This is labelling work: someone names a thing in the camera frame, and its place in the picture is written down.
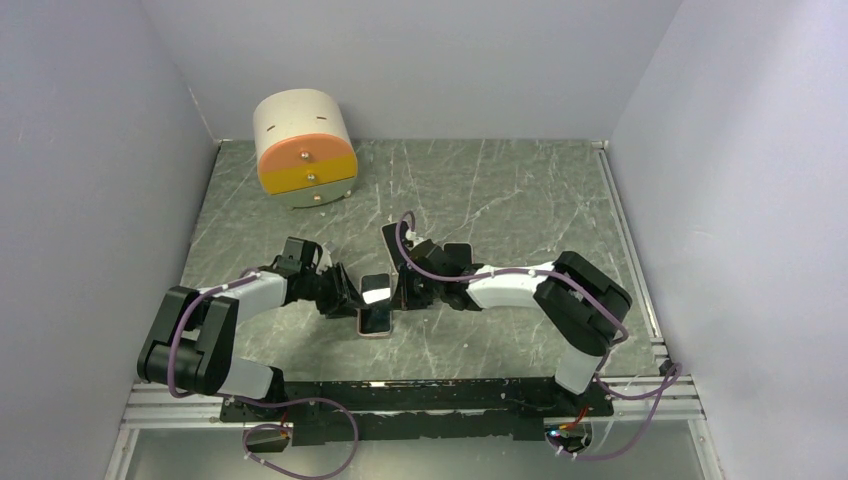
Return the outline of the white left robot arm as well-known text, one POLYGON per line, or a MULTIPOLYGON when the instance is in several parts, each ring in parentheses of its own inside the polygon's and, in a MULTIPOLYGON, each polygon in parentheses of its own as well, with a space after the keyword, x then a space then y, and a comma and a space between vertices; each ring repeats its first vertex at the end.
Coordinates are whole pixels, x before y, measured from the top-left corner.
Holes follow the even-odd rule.
POLYGON ((284 411, 281 369, 234 353, 238 325, 298 301, 314 304, 328 318, 353 316, 365 302, 344 266, 321 245, 287 238, 267 266, 250 268, 224 284, 169 289, 137 360, 137 374, 166 386, 172 396, 224 395, 246 400, 262 420, 284 411))

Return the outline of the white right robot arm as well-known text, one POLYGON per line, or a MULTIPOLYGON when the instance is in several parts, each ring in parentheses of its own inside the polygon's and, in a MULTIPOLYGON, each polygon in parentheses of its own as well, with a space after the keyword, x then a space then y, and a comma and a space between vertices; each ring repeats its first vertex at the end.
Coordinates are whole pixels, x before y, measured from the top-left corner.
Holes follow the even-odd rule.
POLYGON ((501 307, 539 310, 567 346, 549 392, 553 408, 572 415, 589 398, 588 387, 614 345, 627 338, 623 320, 633 300, 614 280, 574 251, 531 267, 475 263, 465 243, 397 240, 383 233, 398 274, 392 305, 421 310, 441 301, 457 311, 501 307))

